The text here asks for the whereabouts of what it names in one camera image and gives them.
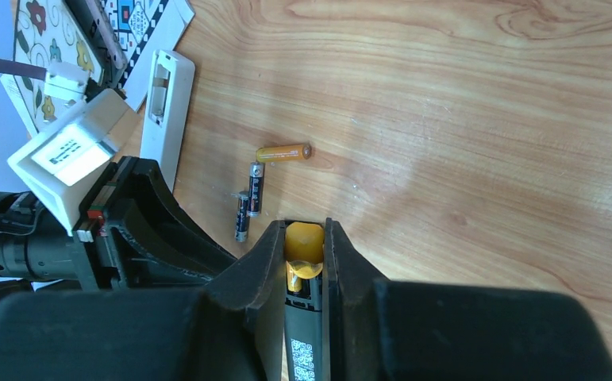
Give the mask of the black remote control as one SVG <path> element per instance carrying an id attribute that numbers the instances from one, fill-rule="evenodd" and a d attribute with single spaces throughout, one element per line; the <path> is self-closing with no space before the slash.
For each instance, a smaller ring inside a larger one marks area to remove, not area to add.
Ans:
<path id="1" fill-rule="evenodd" d="M 323 380 L 320 275 L 287 292 L 284 317 L 289 380 Z"/>

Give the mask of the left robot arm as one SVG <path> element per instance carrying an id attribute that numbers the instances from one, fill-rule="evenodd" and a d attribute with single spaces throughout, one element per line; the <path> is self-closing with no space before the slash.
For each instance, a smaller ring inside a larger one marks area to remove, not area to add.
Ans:
<path id="1" fill-rule="evenodd" d="M 65 230 L 31 191 L 0 192 L 0 301 L 48 290 L 201 286 L 234 256 L 182 209 L 155 160 L 109 164 Z"/>

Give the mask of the yellow handled screwdriver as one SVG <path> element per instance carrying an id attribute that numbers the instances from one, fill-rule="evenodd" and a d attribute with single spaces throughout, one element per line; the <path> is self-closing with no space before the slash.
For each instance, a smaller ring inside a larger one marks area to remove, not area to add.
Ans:
<path id="1" fill-rule="evenodd" d="M 284 256 L 291 274 L 300 279 L 313 279 L 322 272 L 324 240 L 321 225 L 293 222 L 287 226 Z"/>

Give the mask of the white remote with QR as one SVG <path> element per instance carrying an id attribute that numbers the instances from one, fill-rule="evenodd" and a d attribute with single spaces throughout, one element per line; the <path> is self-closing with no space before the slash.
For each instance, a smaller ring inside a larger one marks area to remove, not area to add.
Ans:
<path id="1" fill-rule="evenodd" d="M 195 64 L 181 54 L 159 49 L 152 56 L 140 157 L 155 160 L 173 191 L 187 123 Z"/>

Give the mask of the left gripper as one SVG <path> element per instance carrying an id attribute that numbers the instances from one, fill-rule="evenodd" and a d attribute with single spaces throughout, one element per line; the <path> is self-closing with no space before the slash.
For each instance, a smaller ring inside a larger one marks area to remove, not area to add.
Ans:
<path id="1" fill-rule="evenodd" d="M 179 206 L 159 164 L 135 156 L 100 168 L 72 234 L 83 291 L 199 286 L 237 261 Z"/>

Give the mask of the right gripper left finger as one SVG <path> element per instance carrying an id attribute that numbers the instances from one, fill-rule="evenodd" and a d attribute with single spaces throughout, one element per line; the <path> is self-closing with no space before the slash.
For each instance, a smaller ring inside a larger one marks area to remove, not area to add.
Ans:
<path id="1" fill-rule="evenodd" d="M 286 225 L 203 287 L 0 301 L 0 380 L 278 380 Z"/>

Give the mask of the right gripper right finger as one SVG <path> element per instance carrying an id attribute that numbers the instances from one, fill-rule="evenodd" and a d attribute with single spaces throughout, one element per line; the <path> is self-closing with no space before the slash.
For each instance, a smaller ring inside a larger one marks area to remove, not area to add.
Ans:
<path id="1" fill-rule="evenodd" d="M 612 380 L 575 298 L 388 279 L 325 221 L 323 372 L 330 380 Z"/>

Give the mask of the patterned paper placemat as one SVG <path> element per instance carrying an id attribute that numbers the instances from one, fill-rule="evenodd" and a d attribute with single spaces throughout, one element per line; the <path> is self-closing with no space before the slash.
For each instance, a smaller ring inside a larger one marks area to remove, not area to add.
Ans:
<path id="1" fill-rule="evenodd" d="M 88 13 L 77 8 L 75 15 L 90 22 L 90 36 L 114 66 L 107 87 L 122 91 L 127 104 L 139 110 L 154 52 L 175 48 L 195 16 L 194 7 L 170 0 L 84 2 Z"/>

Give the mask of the floral square plate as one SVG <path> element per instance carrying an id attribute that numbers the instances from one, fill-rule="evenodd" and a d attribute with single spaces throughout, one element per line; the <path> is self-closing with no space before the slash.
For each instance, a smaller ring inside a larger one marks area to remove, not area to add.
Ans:
<path id="1" fill-rule="evenodd" d="M 84 1 L 19 1 L 15 11 L 13 60 L 38 67 L 53 62 L 80 66 L 100 86 L 113 82 L 114 66 L 90 36 L 90 22 L 80 21 Z M 14 76 L 21 104 L 19 114 L 31 136 L 65 111 L 64 101 L 44 93 L 44 80 Z"/>

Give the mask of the orange battery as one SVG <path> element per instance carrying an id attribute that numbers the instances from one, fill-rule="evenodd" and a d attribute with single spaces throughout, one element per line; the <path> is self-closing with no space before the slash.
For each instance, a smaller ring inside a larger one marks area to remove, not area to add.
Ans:
<path id="1" fill-rule="evenodd" d="M 298 277 L 295 273 L 287 273 L 286 281 L 288 292 L 298 294 L 302 291 L 302 279 Z"/>
<path id="2" fill-rule="evenodd" d="M 256 151 L 256 160 L 261 163 L 308 160 L 311 155 L 311 145 L 302 143 L 259 148 Z"/>

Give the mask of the loose battery from QR remote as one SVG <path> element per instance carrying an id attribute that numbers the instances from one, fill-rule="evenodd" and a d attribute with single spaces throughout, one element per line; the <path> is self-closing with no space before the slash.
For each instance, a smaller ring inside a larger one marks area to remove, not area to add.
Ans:
<path id="1" fill-rule="evenodd" d="M 264 163 L 254 161 L 249 167 L 249 204 L 248 216 L 259 217 L 262 209 L 262 197 L 264 188 Z"/>

